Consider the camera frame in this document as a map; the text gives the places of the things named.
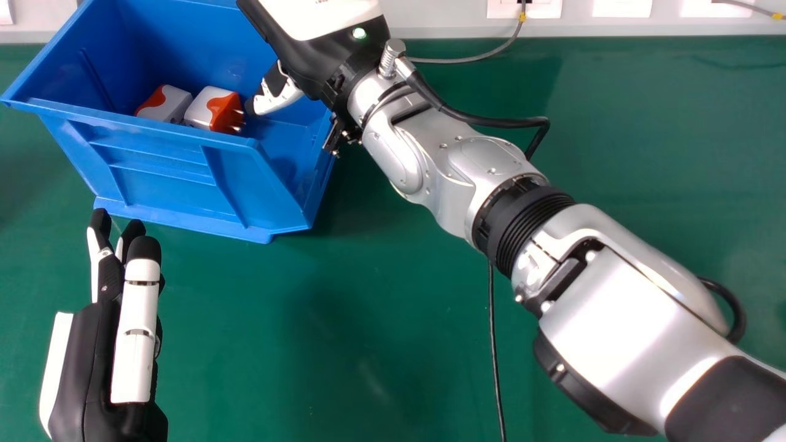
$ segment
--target blue plastic bin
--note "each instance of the blue plastic bin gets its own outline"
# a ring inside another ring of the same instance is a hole
[[[241,136],[133,114],[164,83],[245,100],[275,59],[233,0],[87,0],[2,101],[41,117],[96,207],[268,243],[314,221],[333,163],[323,104],[247,118]]]

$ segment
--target gray cable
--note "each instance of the gray cable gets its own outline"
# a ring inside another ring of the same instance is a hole
[[[521,13],[526,13],[527,11],[527,3],[522,1],[521,2]],[[475,55],[474,57],[463,57],[463,58],[415,58],[409,57],[409,59],[414,63],[426,63],[426,64],[463,64],[463,63],[472,63],[473,61],[481,61],[485,60],[489,57],[493,57],[498,53],[506,50],[512,45],[516,39],[519,38],[519,34],[521,33],[521,28],[524,26],[524,22],[519,19],[519,24],[516,25],[516,30],[513,32],[513,36],[508,39],[508,41],[502,43],[498,48],[494,50],[490,50],[486,53],[481,53],[480,55]]]
[[[726,5],[734,5],[739,6],[740,8],[750,9],[751,11],[755,11],[760,14],[764,14],[769,17],[777,16],[778,13],[774,11],[770,11],[768,9],[760,8],[756,5],[752,5],[746,2],[740,2],[740,0],[712,0],[713,3],[725,3]]]

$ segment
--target silver robotic arm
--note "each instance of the silver robotic arm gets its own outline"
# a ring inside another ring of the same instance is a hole
[[[784,374],[726,339],[696,276],[552,187],[517,146],[450,115],[403,43],[389,40],[376,0],[285,1],[238,5],[281,73],[358,134],[394,190],[511,279],[516,302],[538,318],[538,363],[604,430],[786,440]],[[359,13],[330,13],[347,8]],[[305,35],[298,17],[342,18]]]

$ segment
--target green tabletop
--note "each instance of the green tabletop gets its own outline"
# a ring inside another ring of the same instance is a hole
[[[0,49],[0,89],[37,49]],[[742,347],[786,366],[786,38],[524,40],[423,71],[460,109],[550,116],[536,166],[738,293]],[[0,440],[43,441],[53,316],[90,299],[93,199],[35,116],[0,110],[0,134]],[[167,276],[158,401],[170,440],[498,440],[485,261],[361,149],[343,151],[311,232],[256,245],[149,230]],[[550,384],[531,354],[536,321],[497,283],[510,440],[622,440]]]

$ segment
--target robotic hand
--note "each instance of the robotic hand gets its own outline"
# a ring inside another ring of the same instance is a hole
[[[551,186],[512,143],[472,129],[479,120],[440,100],[389,40],[377,0],[237,4],[277,71],[360,134],[394,190],[511,279],[538,319],[535,358],[604,430],[786,440],[784,374],[727,340],[704,284]]]
[[[155,403],[162,330],[161,246],[131,221],[109,243],[112,220],[96,209],[87,227],[92,304],[57,313],[39,415],[54,442],[166,442]]]

